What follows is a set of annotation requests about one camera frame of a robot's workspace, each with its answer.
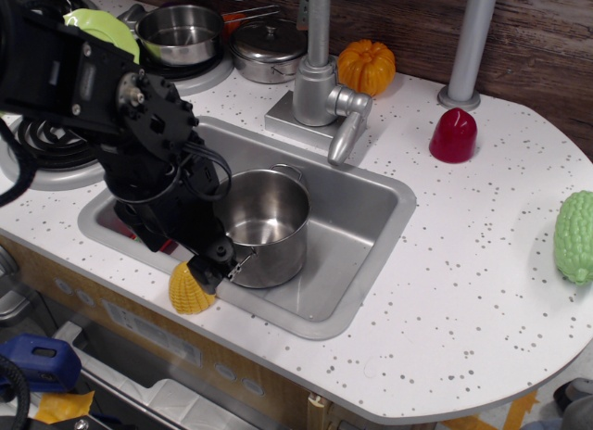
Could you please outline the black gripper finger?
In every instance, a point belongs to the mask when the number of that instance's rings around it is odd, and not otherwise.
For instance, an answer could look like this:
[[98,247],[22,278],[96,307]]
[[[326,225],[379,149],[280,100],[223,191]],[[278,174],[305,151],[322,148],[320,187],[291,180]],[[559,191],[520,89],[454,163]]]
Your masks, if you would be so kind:
[[187,267],[200,287],[214,295],[218,285],[227,279],[238,264],[234,243],[230,238],[217,238],[198,250],[191,250]]

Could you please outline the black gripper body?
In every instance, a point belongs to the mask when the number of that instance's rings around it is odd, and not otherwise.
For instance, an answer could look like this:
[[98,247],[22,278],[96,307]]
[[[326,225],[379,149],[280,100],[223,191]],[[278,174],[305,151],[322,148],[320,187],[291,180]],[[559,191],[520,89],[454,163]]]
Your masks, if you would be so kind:
[[97,145],[95,156],[120,203],[120,218],[151,250],[170,239],[209,263],[231,261],[231,240],[213,213],[213,203],[231,187],[219,183],[217,170],[230,176],[231,169],[197,133],[148,146],[136,138],[127,145]]

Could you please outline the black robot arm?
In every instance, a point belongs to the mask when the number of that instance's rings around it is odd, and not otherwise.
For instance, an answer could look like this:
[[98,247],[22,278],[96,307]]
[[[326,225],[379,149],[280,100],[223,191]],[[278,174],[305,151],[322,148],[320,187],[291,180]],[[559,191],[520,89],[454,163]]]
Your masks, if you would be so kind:
[[213,205],[228,164],[200,138],[192,106],[131,54],[1,0],[1,108],[72,130],[104,170],[119,218],[152,251],[174,241],[208,293],[237,260]]

